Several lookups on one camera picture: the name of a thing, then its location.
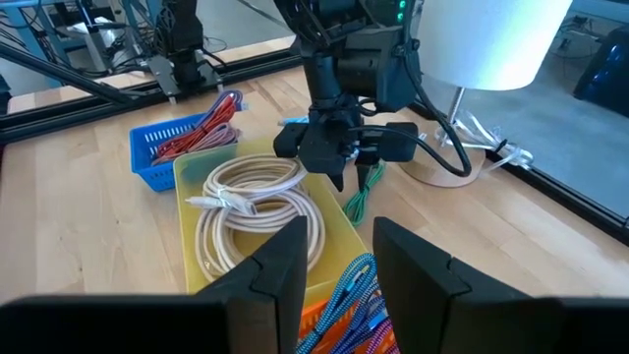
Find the white lampshade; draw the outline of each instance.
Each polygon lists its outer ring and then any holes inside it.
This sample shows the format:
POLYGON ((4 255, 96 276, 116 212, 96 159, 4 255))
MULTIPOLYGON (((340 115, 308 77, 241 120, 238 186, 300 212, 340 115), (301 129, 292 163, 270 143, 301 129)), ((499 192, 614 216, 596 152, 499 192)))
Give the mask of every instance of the white lampshade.
POLYGON ((422 71, 465 89, 519 89, 537 74, 572 0, 426 0, 422 71))

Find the lamp stand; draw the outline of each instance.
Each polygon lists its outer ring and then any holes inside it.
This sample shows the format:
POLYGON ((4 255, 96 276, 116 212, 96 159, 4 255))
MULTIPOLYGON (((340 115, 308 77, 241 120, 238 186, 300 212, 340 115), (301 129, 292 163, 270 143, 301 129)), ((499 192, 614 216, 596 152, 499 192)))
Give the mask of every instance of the lamp stand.
MULTIPOLYGON (((464 88, 457 88, 454 95, 454 99, 450 105, 448 111, 448 122, 454 123, 456 113, 461 105, 461 100, 465 93, 464 88)), ((438 128, 438 123, 427 121, 420 126, 420 130, 423 132, 434 132, 438 128)), ((443 156, 443 158, 454 166, 459 166, 461 161, 453 146, 448 145, 445 140, 438 140, 434 134, 428 134, 425 138, 425 142, 434 148, 434 150, 443 156)), ((400 163, 400 167, 411 175, 416 180, 426 183, 435 187, 442 188, 457 188, 467 186, 474 182, 483 169, 486 156, 485 151, 477 148, 465 148, 465 152, 470 157, 470 163, 472 164, 472 173, 465 178, 461 178, 446 171, 441 165, 439 165, 432 157, 430 157, 423 150, 417 149, 415 151, 415 157, 410 162, 400 163)))

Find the gray floor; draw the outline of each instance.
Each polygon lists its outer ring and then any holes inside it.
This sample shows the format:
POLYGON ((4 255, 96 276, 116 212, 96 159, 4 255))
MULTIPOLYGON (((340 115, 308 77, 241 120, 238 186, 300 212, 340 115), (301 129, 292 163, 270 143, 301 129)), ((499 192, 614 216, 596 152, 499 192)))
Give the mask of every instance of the gray floor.
MULTIPOLYGON (((272 0, 247 1, 281 19, 272 0)), ((205 34, 225 40, 230 48, 291 34, 238 0, 199 1, 198 15, 205 34)), ((581 40, 570 47, 568 54, 582 56, 591 50, 596 46, 581 40)), ((572 89, 588 62, 548 54, 530 86, 499 92, 468 91, 463 108, 475 113, 486 127, 499 126, 505 138, 530 150, 537 168, 626 216, 629 118, 572 97, 572 89)), ((4 61, 0 61, 0 73, 12 86, 13 94, 47 88, 40 75, 4 61)), ((454 88, 428 77, 425 86, 434 103, 447 110, 454 88)))

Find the coiled white cable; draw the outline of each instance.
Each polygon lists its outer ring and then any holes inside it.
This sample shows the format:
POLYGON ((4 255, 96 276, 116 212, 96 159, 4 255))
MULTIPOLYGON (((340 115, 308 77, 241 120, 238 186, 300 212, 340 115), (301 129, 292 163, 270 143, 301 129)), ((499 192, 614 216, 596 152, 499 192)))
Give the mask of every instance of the coiled white cable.
MULTIPOLYGON (((488 132, 470 112, 461 112, 454 122, 454 128, 461 137, 464 148, 481 148, 497 151, 502 157, 500 161, 487 168, 485 172, 494 170, 507 163, 526 170, 533 167, 534 158, 532 153, 502 139, 497 129, 488 132)), ((447 144, 452 145, 452 141, 444 137, 443 129, 437 129, 434 136, 440 141, 445 139, 447 144)))
POLYGON ((195 247, 200 269, 209 281, 240 263, 234 231, 275 233, 295 216, 308 217, 308 271, 325 244, 323 216, 301 186, 308 172, 297 160, 271 153, 246 155, 214 169, 203 184, 203 197, 187 200, 202 207, 195 247), (213 250, 208 247, 211 237, 213 250))

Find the yellow plastic bin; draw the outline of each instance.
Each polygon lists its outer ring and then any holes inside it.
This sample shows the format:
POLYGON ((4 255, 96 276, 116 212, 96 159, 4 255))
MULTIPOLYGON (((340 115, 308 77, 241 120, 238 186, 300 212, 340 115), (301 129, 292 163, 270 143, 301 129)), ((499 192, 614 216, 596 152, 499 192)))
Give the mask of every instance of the yellow plastic bin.
MULTIPOLYGON (((207 175, 220 164, 238 156, 272 152, 272 141, 242 142, 228 147, 186 154, 175 160, 175 185, 181 222, 181 236, 188 292, 203 289, 207 280, 199 269, 195 254, 195 228, 200 209, 188 205, 186 199, 201 195, 207 175)), ((343 210, 329 191, 325 176, 308 175, 305 186, 318 205, 325 221, 325 247, 316 266, 309 272, 304 307, 328 299, 345 267, 367 251, 343 210)), ((250 255, 271 235, 236 233, 235 243, 244 255, 250 255)))

